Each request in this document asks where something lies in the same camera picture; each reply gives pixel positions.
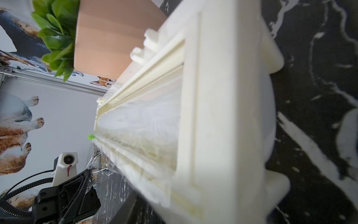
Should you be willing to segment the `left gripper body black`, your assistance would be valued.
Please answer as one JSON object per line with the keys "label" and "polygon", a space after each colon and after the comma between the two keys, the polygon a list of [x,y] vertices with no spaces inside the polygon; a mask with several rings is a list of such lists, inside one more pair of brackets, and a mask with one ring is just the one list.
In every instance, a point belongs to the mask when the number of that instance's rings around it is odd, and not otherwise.
{"label": "left gripper body black", "polygon": [[75,224],[97,213],[101,207],[96,190],[90,186],[87,169],[55,187],[42,189],[32,206],[35,224]]}

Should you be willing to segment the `cream plastic wrap dispenser box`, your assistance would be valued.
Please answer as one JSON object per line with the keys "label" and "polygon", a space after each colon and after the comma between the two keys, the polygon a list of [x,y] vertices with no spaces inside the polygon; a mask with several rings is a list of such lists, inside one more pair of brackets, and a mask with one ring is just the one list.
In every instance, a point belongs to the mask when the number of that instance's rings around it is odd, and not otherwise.
{"label": "cream plastic wrap dispenser box", "polygon": [[283,56],[260,1],[182,1],[98,100],[93,142],[168,224],[264,224]]}

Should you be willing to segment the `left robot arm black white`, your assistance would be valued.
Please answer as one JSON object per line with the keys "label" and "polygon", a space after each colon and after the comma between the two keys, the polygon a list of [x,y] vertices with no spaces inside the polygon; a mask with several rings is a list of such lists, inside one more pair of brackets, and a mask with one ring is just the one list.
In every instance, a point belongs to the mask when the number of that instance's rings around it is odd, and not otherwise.
{"label": "left robot arm black white", "polygon": [[28,183],[1,195],[2,224],[76,224],[94,216],[101,207],[88,169],[38,193],[31,191],[52,183],[52,177]]}

